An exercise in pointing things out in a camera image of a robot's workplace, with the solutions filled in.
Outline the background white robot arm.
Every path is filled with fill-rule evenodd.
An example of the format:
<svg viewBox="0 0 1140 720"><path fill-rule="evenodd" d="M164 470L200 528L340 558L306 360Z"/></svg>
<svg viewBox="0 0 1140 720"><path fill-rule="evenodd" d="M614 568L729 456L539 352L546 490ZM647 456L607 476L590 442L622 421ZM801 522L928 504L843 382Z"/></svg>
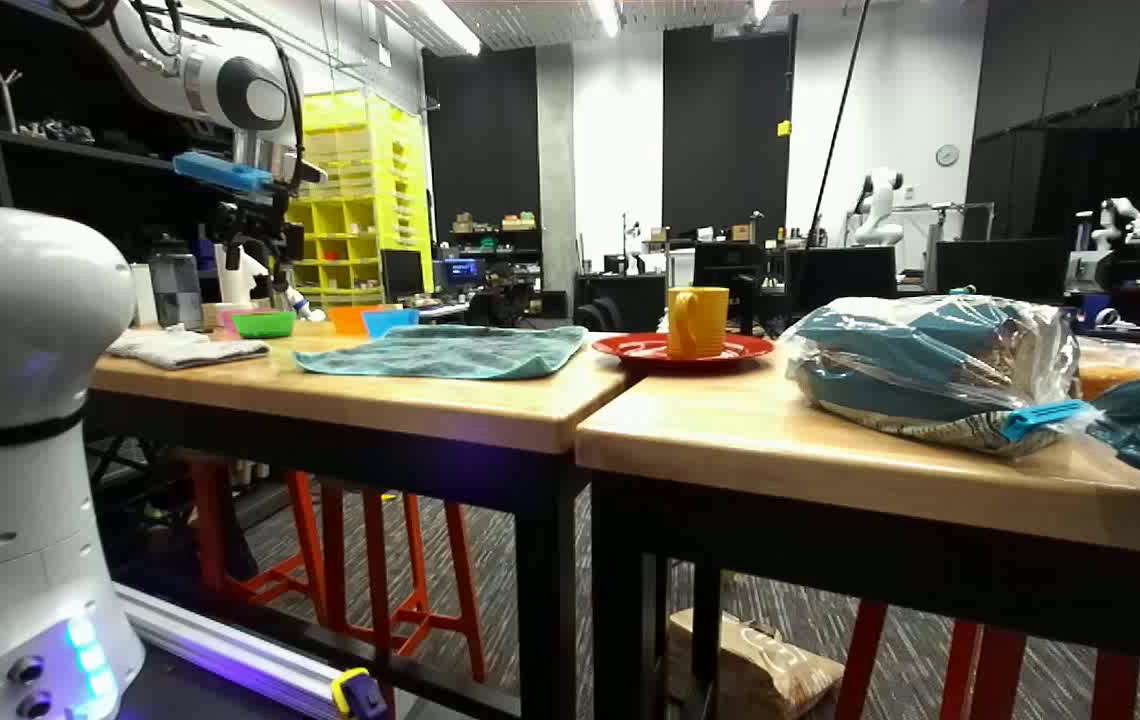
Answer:
<svg viewBox="0 0 1140 720"><path fill-rule="evenodd" d="M1065 300L1079 326L1097 326L1114 312L1114 297L1140 263L1140 208L1129 194L1105 194L1079 210L1077 240L1065 261Z"/></svg>

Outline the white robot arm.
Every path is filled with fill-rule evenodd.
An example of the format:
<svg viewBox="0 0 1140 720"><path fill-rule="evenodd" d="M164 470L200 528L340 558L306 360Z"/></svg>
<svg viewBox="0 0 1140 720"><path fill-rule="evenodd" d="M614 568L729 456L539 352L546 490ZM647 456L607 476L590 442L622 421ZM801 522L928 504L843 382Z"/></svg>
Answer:
<svg viewBox="0 0 1140 720"><path fill-rule="evenodd" d="M148 662L84 447L94 373L134 321L105 231L0 201L0 720L122 720Z"/></svg>

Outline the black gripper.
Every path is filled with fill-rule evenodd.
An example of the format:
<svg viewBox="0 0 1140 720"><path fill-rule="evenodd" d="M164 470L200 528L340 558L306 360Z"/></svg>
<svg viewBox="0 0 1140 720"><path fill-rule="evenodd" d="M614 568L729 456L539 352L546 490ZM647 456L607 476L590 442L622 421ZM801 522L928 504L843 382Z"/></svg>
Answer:
<svg viewBox="0 0 1140 720"><path fill-rule="evenodd" d="M200 231L214 246L214 274L225 297L286 297L291 287L290 263L300 253L306 227L286 210L220 201Z"/></svg>

